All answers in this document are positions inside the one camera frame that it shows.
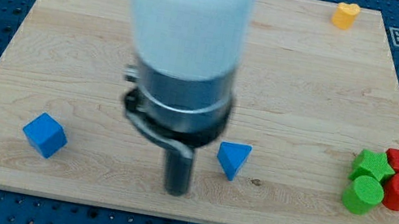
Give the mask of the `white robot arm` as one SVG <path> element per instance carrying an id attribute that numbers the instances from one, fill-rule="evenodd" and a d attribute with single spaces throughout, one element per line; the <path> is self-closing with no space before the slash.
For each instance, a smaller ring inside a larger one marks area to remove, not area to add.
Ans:
<path id="1" fill-rule="evenodd" d="M 165 190 L 188 192 L 195 151 L 225 130 L 255 0 L 130 0 L 134 88 L 125 115 L 165 151 Z"/>

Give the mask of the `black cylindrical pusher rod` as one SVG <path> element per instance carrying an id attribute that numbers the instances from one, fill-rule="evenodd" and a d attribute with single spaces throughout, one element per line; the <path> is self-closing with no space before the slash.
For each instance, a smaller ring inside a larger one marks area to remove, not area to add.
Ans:
<path id="1" fill-rule="evenodd" d="M 190 188 L 195 150 L 190 146 L 165 151 L 164 185 L 171 196 L 183 196 Z"/>

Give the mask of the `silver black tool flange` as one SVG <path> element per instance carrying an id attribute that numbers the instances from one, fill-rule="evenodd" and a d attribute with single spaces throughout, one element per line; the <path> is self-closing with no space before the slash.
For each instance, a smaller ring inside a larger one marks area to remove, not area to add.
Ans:
<path id="1" fill-rule="evenodd" d="M 194 148 L 212 143 L 225 130 L 234 103 L 235 69 L 205 79 L 179 79 L 141 58 L 124 78 L 125 116 L 149 140 L 176 140 Z"/>

